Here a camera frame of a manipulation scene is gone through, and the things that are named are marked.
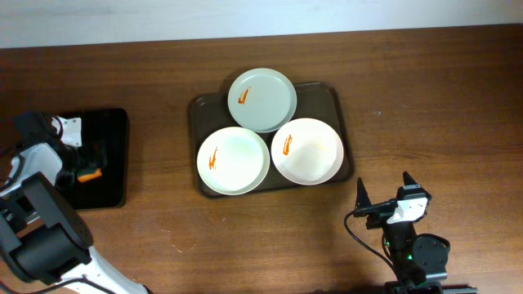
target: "orange food item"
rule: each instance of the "orange food item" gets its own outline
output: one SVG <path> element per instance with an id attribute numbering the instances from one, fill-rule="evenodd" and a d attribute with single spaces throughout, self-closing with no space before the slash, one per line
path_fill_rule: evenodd
<path id="1" fill-rule="evenodd" d="M 214 154 L 209 158 L 209 169 L 216 169 L 216 166 L 214 165 L 216 163 L 216 152 L 218 151 L 218 147 L 214 150 Z"/>
<path id="2" fill-rule="evenodd" d="M 251 87 L 248 87 L 247 89 L 245 89 L 244 93 L 238 98 L 238 103 L 245 105 L 245 100 L 247 99 L 248 89 L 250 89 L 250 88 Z"/>
<path id="3" fill-rule="evenodd" d="M 287 139 L 285 139 L 284 155 L 288 155 L 289 148 L 290 148 L 290 145 L 291 145 L 292 141 L 293 141 L 293 137 L 290 134 L 288 134 Z"/>
<path id="4" fill-rule="evenodd" d="M 78 177 L 78 181 L 80 183 L 85 183 L 85 182 L 88 182 L 90 180 L 94 180 L 96 178 L 99 178 L 101 177 L 101 169 L 98 168 L 94 173 L 90 174 L 90 175 L 85 175 L 85 176 L 79 176 Z"/>

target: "brown table surface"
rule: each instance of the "brown table surface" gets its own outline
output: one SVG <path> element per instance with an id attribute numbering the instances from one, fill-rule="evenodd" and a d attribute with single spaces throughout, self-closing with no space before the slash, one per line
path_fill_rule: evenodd
<path id="1" fill-rule="evenodd" d="M 343 228 L 361 176 L 374 202 L 409 171 L 432 195 L 416 224 L 452 243 L 445 283 L 523 288 L 523 27 L 479 26 L 0 51 L 0 115 L 122 107 L 127 203 L 81 212 L 98 251 L 155 293 L 313 292 L 394 279 Z M 209 200 L 195 188 L 188 105 L 247 69 L 340 95 L 347 183 Z M 380 230 L 350 227 L 380 248 Z M 4 283 L 19 282 L 5 265 Z"/>

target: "white wall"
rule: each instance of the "white wall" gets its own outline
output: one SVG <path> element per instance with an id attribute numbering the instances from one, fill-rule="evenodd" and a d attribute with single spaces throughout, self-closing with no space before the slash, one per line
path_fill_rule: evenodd
<path id="1" fill-rule="evenodd" d="M 522 21 L 522 0 L 0 0 L 0 47 Z"/>

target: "black container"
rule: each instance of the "black container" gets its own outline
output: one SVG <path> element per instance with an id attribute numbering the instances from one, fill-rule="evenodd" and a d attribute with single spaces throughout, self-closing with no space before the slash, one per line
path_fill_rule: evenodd
<path id="1" fill-rule="evenodd" d="M 292 119 L 315 118 L 327 123 L 340 136 L 343 143 L 344 157 L 342 165 L 337 173 L 325 183 L 343 182 L 351 178 L 354 173 L 354 159 L 351 147 L 346 135 L 345 123 L 343 121 L 340 100 L 336 90 L 323 82 L 311 82 L 294 85 L 297 94 L 297 108 Z M 201 144 L 215 131 L 224 127 L 240 127 L 232 118 L 227 106 L 227 93 L 218 93 L 198 97 L 190 105 L 190 125 L 192 132 L 192 144 L 194 148 L 194 172 L 198 174 L 196 158 Z M 268 133 L 257 133 L 267 144 L 270 152 L 272 138 L 277 131 Z M 305 187 L 287 180 L 276 169 L 272 160 L 269 171 L 261 184 L 247 194 L 256 192 L 267 192 L 278 189 Z M 209 188 L 198 175 L 198 189 L 209 198 L 230 197 L 220 194 Z"/>

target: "round plate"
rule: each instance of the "round plate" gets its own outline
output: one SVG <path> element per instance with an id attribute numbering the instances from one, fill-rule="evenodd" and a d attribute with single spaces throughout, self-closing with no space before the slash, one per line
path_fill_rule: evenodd
<path id="1" fill-rule="evenodd" d="M 276 132 L 270 153 L 276 168 L 287 179 L 302 185 L 317 185 L 340 169 L 343 143 L 325 122 L 299 118 Z"/>
<path id="2" fill-rule="evenodd" d="M 256 188 L 267 175 L 269 149 L 253 131 L 226 127 L 203 142 L 196 166 L 209 188 L 226 195 L 243 194 Z"/>
<path id="3" fill-rule="evenodd" d="M 288 78 L 273 69 L 251 69 L 233 82 L 228 104 L 240 126 L 257 132 L 276 131 L 293 117 L 296 91 Z"/>

